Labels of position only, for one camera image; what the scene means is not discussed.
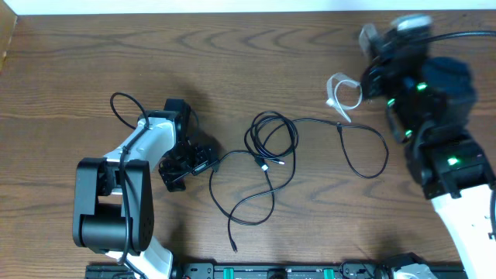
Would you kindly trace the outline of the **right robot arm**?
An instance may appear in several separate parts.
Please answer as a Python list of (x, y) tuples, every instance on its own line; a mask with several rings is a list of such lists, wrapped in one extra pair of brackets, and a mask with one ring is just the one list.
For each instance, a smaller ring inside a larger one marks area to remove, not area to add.
[(429, 39), (361, 39), (365, 98), (387, 98), (408, 169), (443, 221), (469, 278), (495, 276), (495, 174), (466, 126), (477, 100), (470, 68), (430, 57)]

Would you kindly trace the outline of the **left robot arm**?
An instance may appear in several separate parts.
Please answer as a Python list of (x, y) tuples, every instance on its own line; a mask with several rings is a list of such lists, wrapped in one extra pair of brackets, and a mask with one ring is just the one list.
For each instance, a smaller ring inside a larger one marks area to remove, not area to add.
[(191, 106), (168, 99), (161, 110), (142, 109), (132, 133), (102, 157), (82, 159), (76, 169), (72, 236), (76, 246), (105, 254), (125, 266), (116, 277), (177, 278), (171, 251), (153, 234), (151, 174), (169, 192), (184, 191), (184, 178), (216, 169), (211, 145), (192, 142)]

